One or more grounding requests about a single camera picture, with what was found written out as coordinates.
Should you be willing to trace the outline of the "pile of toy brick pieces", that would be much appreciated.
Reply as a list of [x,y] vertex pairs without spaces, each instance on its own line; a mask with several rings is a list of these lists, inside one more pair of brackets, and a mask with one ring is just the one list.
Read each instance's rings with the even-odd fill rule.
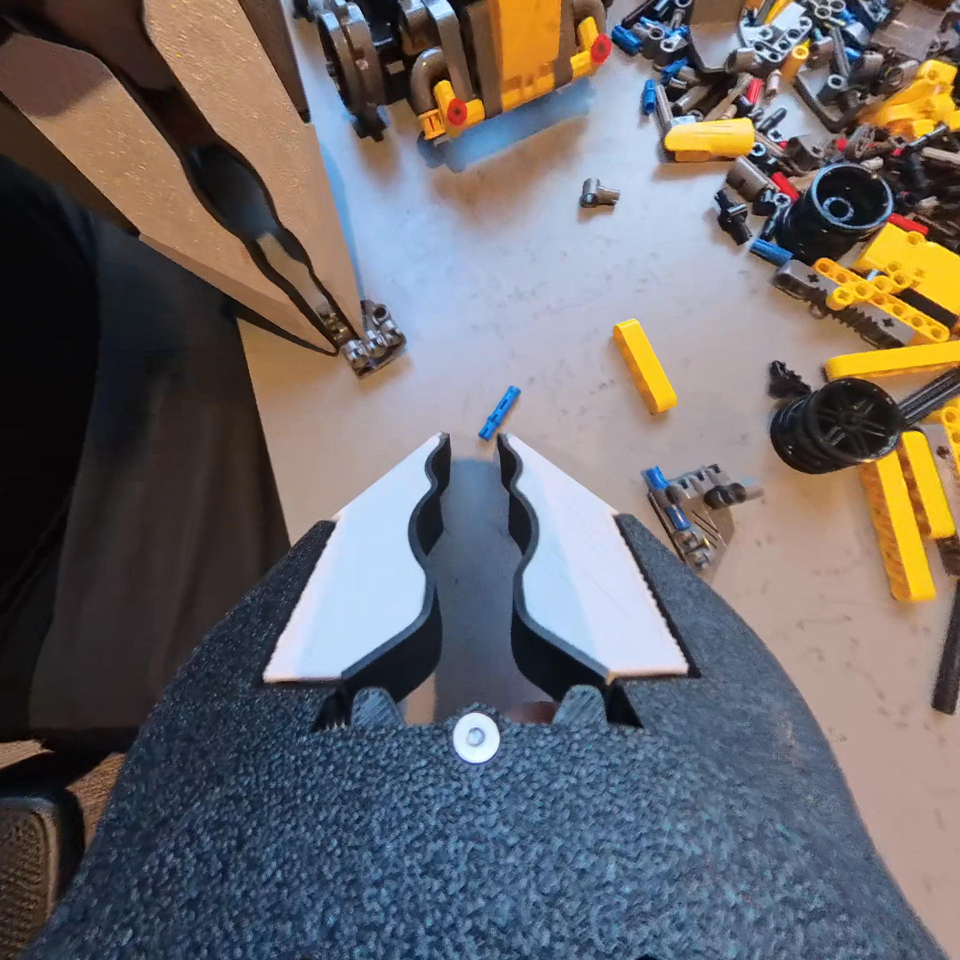
[[[865,379],[903,414],[893,452],[847,468],[890,593],[934,598],[932,549],[958,584],[958,2],[641,2],[609,36],[651,65],[640,110],[663,158],[730,162],[719,229],[868,346],[827,361],[822,387]],[[844,162],[880,174],[894,212],[839,260],[805,264],[775,226]]]

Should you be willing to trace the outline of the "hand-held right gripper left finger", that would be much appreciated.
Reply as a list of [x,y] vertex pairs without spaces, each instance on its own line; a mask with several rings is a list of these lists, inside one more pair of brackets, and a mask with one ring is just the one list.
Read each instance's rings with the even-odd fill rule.
[[263,684],[378,688],[401,702],[433,673],[442,617],[427,559],[450,465],[450,435],[436,433],[333,516]]

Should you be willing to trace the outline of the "yellow toy beam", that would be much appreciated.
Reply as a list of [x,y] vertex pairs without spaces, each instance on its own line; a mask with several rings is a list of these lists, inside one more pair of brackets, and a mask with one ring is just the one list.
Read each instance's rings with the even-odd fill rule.
[[621,321],[611,333],[649,412],[659,415],[674,409],[678,403],[676,390],[640,322],[635,318]]

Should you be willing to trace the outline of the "blue toy pin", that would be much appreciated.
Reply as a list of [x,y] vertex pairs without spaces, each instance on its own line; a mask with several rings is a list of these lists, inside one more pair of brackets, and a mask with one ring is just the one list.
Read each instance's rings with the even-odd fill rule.
[[484,425],[478,431],[479,439],[490,442],[495,437],[521,395],[522,390],[517,386],[510,386],[503,393],[496,406],[487,415]]

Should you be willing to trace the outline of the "yellow black toy brick vehicle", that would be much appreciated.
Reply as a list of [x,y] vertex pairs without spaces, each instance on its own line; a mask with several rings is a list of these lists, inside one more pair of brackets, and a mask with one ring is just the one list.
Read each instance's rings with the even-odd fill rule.
[[405,101],[427,143],[459,138],[593,76],[609,2],[301,1],[356,134],[380,141]]

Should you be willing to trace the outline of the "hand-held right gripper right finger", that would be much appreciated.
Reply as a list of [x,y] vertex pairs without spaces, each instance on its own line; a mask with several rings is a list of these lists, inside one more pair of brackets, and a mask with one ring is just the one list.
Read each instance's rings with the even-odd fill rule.
[[497,438],[497,452],[519,551],[510,621],[519,672],[557,704],[585,688],[608,723],[642,726],[627,686],[688,678],[690,661],[618,511],[514,434]]

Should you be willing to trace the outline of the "small grey brick assembly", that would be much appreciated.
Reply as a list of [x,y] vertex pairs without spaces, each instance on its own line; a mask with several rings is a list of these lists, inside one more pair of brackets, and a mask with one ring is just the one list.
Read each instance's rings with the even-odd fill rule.
[[738,481],[717,463],[672,478],[654,465],[643,470],[642,477],[678,559],[703,582],[713,582],[735,534],[733,508],[762,498],[763,486]]

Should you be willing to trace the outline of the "grey toy panel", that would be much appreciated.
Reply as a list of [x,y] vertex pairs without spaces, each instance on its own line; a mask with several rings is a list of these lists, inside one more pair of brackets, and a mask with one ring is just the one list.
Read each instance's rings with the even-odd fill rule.
[[358,379],[368,378],[396,361],[406,351],[405,334],[385,304],[362,298],[363,329],[339,347],[339,353]]

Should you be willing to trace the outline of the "black toy wheel hub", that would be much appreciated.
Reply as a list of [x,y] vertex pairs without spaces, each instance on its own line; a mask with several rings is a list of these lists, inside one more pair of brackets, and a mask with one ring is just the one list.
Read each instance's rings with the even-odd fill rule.
[[773,415],[777,457],[800,474],[833,474],[893,452],[906,430],[894,398],[877,384],[841,378],[797,396]]
[[826,166],[777,219],[774,240],[809,266],[837,261],[886,224],[894,202],[880,174],[850,162]]

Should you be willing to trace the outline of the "grey desk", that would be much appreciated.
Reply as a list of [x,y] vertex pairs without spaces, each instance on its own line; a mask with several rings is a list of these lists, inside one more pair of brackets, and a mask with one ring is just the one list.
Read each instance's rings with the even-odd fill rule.
[[[478,438],[509,386],[506,429],[659,537],[642,471],[716,463],[765,494],[734,512],[714,589],[789,673],[890,873],[958,958],[958,717],[930,706],[953,581],[933,554],[936,599],[896,601],[858,474],[798,474],[768,438],[771,361],[814,385],[865,344],[719,229],[724,164],[661,161],[642,59],[614,50],[588,81],[434,148],[404,102],[382,141],[358,138],[316,30],[291,29],[358,282],[408,348],[361,381],[244,323],[246,359],[292,541],[450,435],[431,556],[442,654],[409,721],[544,698],[510,654],[520,554],[496,446]],[[588,178],[620,191],[615,207],[581,208]],[[676,391],[667,413],[649,412],[613,340],[630,319]]]

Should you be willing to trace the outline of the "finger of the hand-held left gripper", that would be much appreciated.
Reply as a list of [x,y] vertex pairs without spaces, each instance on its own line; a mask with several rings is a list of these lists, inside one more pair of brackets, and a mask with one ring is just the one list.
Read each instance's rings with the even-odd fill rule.
[[153,45],[217,135],[262,180],[282,227],[361,331],[354,265],[314,127],[303,120],[241,2],[148,1]]
[[150,92],[86,51],[17,31],[2,41],[2,99],[63,158],[71,190],[269,328],[339,354],[356,329],[260,176],[173,75]]

